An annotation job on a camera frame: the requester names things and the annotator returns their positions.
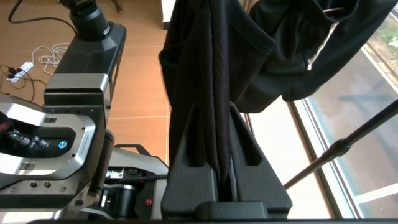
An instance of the blue button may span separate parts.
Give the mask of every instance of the blue button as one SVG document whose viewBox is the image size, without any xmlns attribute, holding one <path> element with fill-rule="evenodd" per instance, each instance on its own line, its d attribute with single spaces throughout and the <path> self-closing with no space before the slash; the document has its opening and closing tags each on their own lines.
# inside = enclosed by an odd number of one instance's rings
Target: blue button
<svg viewBox="0 0 398 224">
<path fill-rule="evenodd" d="M 67 146 L 68 146 L 68 143 L 67 143 L 66 141 L 61 141 L 61 142 L 58 144 L 58 148 L 59 148 L 59 149 L 65 149 Z"/>
</svg>

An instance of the screw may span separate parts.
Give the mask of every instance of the screw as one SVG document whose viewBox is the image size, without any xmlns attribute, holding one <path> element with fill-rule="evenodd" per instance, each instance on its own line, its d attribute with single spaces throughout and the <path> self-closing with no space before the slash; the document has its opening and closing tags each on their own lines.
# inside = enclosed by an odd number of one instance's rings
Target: screw
<svg viewBox="0 0 398 224">
<path fill-rule="evenodd" d="M 150 199 L 150 198 L 147 198 L 147 199 L 145 199 L 145 205 L 152 205 L 152 199 Z"/>
<path fill-rule="evenodd" d="M 82 206 L 84 204 L 84 201 L 83 200 L 77 200 L 76 202 L 75 202 L 75 205 L 76 206 Z"/>
</svg>

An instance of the window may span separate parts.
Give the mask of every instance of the window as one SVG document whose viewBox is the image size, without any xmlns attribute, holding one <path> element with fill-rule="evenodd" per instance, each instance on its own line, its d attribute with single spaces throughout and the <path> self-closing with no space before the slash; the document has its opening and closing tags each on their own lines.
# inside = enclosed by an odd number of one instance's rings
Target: window
<svg viewBox="0 0 398 224">
<path fill-rule="evenodd" d="M 326 150 L 398 99 L 398 6 L 338 74 L 295 102 L 311 116 Z M 356 217 L 398 218 L 398 115 L 334 161 L 335 177 Z"/>
</svg>

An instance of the black fabric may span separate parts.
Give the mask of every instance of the black fabric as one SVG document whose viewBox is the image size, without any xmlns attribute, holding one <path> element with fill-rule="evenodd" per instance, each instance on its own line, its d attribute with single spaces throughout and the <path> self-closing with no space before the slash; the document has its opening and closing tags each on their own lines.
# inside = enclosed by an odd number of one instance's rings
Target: black fabric
<svg viewBox="0 0 398 224">
<path fill-rule="evenodd" d="M 241 112 L 258 113 L 282 95 L 305 98 L 340 71 L 382 24 L 397 0 L 260 0 L 249 15 L 276 40 L 275 49 L 239 99 Z M 343 7 L 340 14 L 324 9 Z M 338 25 L 311 70 L 307 61 Z"/>
<path fill-rule="evenodd" d="M 195 103 L 206 154 L 224 181 L 230 166 L 229 100 L 240 112 L 255 113 L 280 95 L 286 101 L 311 95 L 354 56 L 397 1 L 260 0 L 246 14 L 238 0 L 176 0 L 159 54 L 172 107 L 170 166 Z M 344 11 L 323 12 L 336 7 Z"/>
</svg>

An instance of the power strip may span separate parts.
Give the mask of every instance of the power strip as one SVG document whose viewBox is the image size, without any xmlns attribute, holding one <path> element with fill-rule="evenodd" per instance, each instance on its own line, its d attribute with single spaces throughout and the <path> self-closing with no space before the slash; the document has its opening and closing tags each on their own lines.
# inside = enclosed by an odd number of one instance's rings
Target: power strip
<svg viewBox="0 0 398 224">
<path fill-rule="evenodd" d="M 19 67 L 22 71 L 15 74 L 14 78 L 8 78 L 8 81 L 11 83 L 16 83 L 20 78 L 22 78 L 29 70 L 33 68 L 34 64 L 32 62 L 25 62 L 21 67 Z"/>
</svg>

